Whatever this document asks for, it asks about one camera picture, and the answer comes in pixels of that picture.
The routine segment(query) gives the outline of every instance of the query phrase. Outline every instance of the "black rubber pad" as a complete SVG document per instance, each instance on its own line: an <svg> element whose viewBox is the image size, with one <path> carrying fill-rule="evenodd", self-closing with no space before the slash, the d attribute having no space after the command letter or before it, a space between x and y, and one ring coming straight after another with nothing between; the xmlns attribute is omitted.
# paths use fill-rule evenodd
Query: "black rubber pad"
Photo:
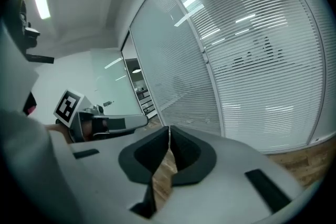
<svg viewBox="0 0 336 224"><path fill-rule="evenodd" d="M94 155L94 154L98 154L98 153L99 153L99 151L97 149L93 148L91 150L75 152L73 156L76 159L81 159L81 158L85 158L85 157L88 157L88 156L91 156L91 155Z"/></svg>
<svg viewBox="0 0 336 224"><path fill-rule="evenodd" d="M145 138L125 147L119 165L132 182L149 184L168 151L169 128L162 127Z"/></svg>
<svg viewBox="0 0 336 224"><path fill-rule="evenodd" d="M177 126L171 126L170 148L174 154L177 174L172 178L172 186L183 186L201 182L215 167L217 155L205 141Z"/></svg>
<svg viewBox="0 0 336 224"><path fill-rule="evenodd" d="M246 172L245 175L268 205L272 213L276 213L291 202L277 185L275 185L260 169Z"/></svg>

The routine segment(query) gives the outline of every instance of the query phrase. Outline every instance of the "glass wall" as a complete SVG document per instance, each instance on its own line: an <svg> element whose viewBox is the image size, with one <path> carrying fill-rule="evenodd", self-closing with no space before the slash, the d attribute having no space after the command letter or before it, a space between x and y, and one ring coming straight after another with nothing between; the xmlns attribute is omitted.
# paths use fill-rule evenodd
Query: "glass wall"
<svg viewBox="0 0 336 224"><path fill-rule="evenodd" d="M176 0L146 0L131 35L152 98L166 125L221 134L212 83L189 24Z"/></svg>
<svg viewBox="0 0 336 224"><path fill-rule="evenodd" d="M113 49L91 49L90 53L97 91L104 100L104 114L143 114L121 52Z"/></svg>
<svg viewBox="0 0 336 224"><path fill-rule="evenodd" d="M165 124L216 133L219 116L260 151L309 143L326 71L305 0L146 0L131 30Z"/></svg>

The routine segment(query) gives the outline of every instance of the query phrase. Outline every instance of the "ceiling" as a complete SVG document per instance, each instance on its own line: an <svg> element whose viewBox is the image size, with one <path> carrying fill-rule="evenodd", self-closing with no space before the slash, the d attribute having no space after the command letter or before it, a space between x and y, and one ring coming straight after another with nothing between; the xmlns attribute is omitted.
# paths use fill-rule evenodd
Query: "ceiling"
<svg viewBox="0 0 336 224"><path fill-rule="evenodd" d="M25 0L27 19L38 30L30 54L55 58L90 48L117 47L114 23L123 0L47 0L51 17L39 17L35 0Z"/></svg>

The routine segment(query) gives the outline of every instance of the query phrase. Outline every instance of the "white panel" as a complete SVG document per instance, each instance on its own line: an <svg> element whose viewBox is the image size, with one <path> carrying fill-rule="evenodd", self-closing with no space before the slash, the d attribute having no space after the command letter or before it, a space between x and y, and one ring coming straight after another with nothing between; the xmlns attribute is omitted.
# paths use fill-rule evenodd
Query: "white panel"
<svg viewBox="0 0 336 224"><path fill-rule="evenodd" d="M166 125L220 135L218 109L196 39L175 0L146 0L131 25L139 61Z"/></svg>
<svg viewBox="0 0 336 224"><path fill-rule="evenodd" d="M215 75L226 137L260 151L306 145L319 116L323 61L304 3L195 0L186 9Z"/></svg>
<svg viewBox="0 0 336 224"><path fill-rule="evenodd" d="M326 85L324 102L311 143L336 131L336 23L327 0L306 0L316 20L325 53Z"/></svg>

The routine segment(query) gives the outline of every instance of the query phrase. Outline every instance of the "wooden floor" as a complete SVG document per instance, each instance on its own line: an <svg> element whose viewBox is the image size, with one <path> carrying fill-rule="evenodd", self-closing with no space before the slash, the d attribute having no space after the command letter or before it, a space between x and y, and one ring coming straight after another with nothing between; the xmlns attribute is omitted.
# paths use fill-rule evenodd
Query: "wooden floor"
<svg viewBox="0 0 336 224"><path fill-rule="evenodd" d="M146 130L161 126L156 116L145 127ZM332 138L317 146L287 152L267 155L272 161L286 168L303 187L308 187L322 179L336 154L336 138ZM161 165L153 176L156 207L160 210L171 193L170 178L177 173L173 153L169 150Z"/></svg>

